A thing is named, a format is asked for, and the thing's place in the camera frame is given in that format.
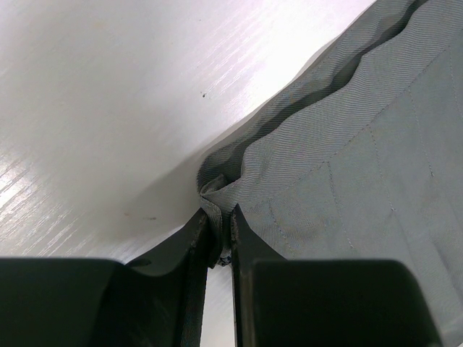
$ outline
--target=white surface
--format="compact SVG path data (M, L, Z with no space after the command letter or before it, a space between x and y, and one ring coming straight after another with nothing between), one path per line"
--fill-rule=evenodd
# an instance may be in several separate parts
M165 239L205 150L372 2L0 1L0 255L126 261ZM231 292L211 271L204 346L234 345Z

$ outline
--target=gray fabric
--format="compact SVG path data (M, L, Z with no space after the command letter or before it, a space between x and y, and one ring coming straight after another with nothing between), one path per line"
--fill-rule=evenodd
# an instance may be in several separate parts
M239 203L287 258L402 261L457 346L463 0L423 2L375 3L243 136L206 159L198 188L225 240Z

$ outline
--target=wrinkled cloth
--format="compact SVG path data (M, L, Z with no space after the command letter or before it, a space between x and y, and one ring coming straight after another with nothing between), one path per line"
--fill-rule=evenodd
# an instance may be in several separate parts
M206 158L203 209L288 259L384 258L463 342L463 0L379 0Z

